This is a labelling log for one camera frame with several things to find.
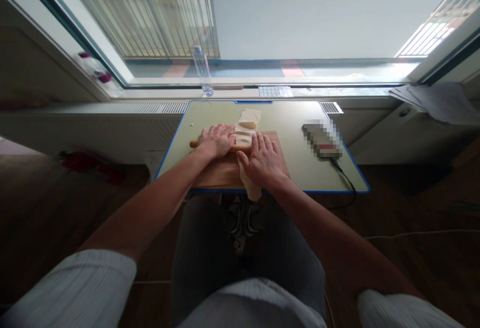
table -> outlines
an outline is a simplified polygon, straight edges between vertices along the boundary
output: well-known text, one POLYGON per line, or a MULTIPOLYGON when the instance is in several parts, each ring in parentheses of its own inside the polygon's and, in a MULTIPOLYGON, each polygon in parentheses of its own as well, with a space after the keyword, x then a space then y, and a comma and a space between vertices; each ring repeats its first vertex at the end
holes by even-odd
MULTIPOLYGON (((308 120, 328 121, 317 100, 193 100, 188 104, 173 140, 165 154, 157 177, 185 157, 203 128, 219 123, 235 124, 245 108, 262 111, 257 131, 276 131, 291 180, 307 193, 351 193, 348 182, 328 159, 314 156, 304 138, 302 125, 308 120)), ((342 143, 338 164, 358 193, 370 192, 370 187, 342 143)), ((222 186, 192 189, 193 192, 244 193, 243 186, 222 186)))

black cable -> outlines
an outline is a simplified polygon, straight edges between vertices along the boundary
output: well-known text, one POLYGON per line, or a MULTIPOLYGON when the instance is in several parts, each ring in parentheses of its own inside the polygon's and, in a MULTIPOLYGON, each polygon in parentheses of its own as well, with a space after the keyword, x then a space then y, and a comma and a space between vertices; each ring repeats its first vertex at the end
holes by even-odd
POLYGON ((336 207, 333 207, 333 208, 328 208, 329 211, 333 211, 333 210, 337 210, 337 209, 341 209, 341 208, 347 208, 349 206, 351 206, 354 202, 355 202, 355 199, 357 199, 357 190, 355 189, 355 186, 352 184, 352 182, 350 181, 350 179, 347 177, 347 175, 345 174, 344 170, 340 167, 339 165, 339 162, 337 161, 336 158, 333 158, 333 157, 330 157, 330 162, 332 162, 332 164, 335 166, 335 168, 338 170, 338 172, 345 177, 345 179, 348 181, 348 183, 350 183, 350 187, 351 187, 351 191, 353 192, 353 198, 351 199, 351 201, 345 205, 340 205, 340 206, 336 206, 336 207))

grey pants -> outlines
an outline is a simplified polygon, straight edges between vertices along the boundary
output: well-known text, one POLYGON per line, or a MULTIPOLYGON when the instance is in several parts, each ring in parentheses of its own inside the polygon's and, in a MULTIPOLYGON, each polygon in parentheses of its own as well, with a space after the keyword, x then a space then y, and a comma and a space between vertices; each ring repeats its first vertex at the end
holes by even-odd
MULTIPOLYGON (((178 326, 210 294, 245 276, 225 230, 227 212, 193 197, 183 210, 171 268, 171 321, 178 326)), ((265 230, 249 271, 267 278, 325 318, 325 271, 277 204, 262 210, 265 230)))

person's left hand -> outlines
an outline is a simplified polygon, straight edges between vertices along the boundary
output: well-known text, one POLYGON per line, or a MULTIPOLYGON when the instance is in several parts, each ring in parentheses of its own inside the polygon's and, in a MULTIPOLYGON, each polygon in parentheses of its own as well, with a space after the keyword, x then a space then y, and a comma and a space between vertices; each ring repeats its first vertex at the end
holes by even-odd
POLYGON ((235 139, 237 139, 236 134, 231 134, 234 128, 234 125, 227 125, 226 123, 212 125, 209 131, 203 128, 196 149, 211 155, 212 158, 223 157, 229 152, 235 143, 235 139))

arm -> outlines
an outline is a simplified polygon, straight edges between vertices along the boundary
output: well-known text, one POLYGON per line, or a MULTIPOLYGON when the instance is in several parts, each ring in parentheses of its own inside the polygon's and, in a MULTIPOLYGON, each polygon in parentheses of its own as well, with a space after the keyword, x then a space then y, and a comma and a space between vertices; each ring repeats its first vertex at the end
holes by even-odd
POLYGON ((283 174, 278 152, 275 142, 257 133, 250 159, 237 155, 252 182, 265 187, 290 215, 325 270, 355 296, 373 289, 424 299, 392 262, 283 174))
POLYGON ((158 233, 172 220, 200 172, 235 142, 233 125, 203 129, 199 146, 152 184, 142 189, 78 249, 104 249, 139 261, 158 233))

